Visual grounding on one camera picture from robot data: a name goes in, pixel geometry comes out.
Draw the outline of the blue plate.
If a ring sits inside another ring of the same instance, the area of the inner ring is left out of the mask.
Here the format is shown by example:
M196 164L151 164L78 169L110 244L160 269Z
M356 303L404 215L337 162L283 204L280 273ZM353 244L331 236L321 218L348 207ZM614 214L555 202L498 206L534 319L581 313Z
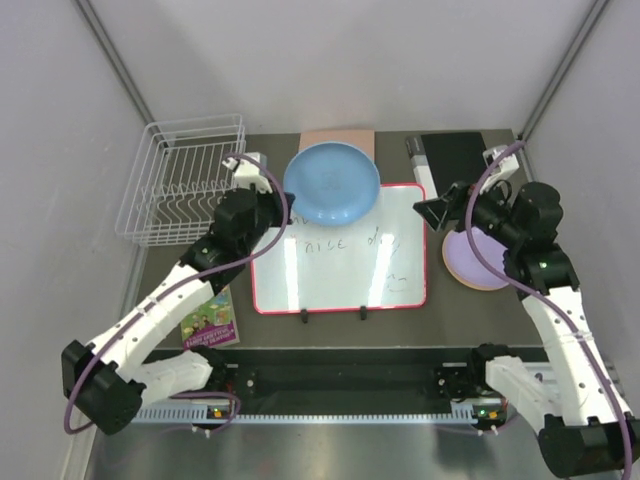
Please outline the blue plate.
M364 217L381 189L379 171L361 149L322 142L299 151L284 173L293 211L317 225L345 226Z

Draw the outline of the purple plate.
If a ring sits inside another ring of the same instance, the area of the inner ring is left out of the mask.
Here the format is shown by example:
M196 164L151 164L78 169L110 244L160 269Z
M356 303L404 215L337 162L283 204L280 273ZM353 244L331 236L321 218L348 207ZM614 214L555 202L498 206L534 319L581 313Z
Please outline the purple plate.
M477 228L472 229L472 236L476 245L476 249L481 254L481 256L486 260L486 262L490 264L492 268L499 270L501 273L503 273L504 272L503 256L506 251L506 248L503 245L501 245L499 242L495 241L494 239L490 238L488 235L481 232ZM471 248L466 232L455 232L455 231L448 232L444 237L443 244L442 244L442 257L443 257L444 247L454 246L454 245L458 246L461 244L467 244Z

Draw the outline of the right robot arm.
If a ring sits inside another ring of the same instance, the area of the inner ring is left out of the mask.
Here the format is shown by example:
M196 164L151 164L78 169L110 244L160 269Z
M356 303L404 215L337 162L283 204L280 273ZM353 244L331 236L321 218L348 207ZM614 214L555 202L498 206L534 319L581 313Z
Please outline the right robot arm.
M481 396L496 392L516 409L556 477L618 471L629 479L639 459L639 420L607 371L576 271L556 241L560 200L540 182L525 184L513 200L499 186L455 184L413 209L434 231L453 222L478 262L517 289L557 385L548 389L508 347L483 344L471 352L469 388Z

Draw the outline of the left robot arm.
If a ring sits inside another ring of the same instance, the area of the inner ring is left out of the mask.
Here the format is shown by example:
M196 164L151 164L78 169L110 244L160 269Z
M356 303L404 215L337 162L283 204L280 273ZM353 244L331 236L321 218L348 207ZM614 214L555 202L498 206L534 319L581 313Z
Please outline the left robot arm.
M277 238L284 235L294 201L294 194L276 186L228 191L209 230L145 300L88 343L74 340L63 349L66 433L84 430L71 425L72 409L84 414L89 425L114 435L147 405L188 391L212 397L224 390L227 374L205 349L154 363L146 359L188 313L221 293L249 263L274 247L273 242L265 247L258 243L270 230Z

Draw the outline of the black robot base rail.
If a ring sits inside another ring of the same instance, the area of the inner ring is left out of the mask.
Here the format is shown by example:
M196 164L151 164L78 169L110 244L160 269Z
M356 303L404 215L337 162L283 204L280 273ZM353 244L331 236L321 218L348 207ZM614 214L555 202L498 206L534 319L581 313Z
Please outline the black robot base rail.
M497 402L471 385L466 348L207 350L206 391L233 393L246 414L444 413Z

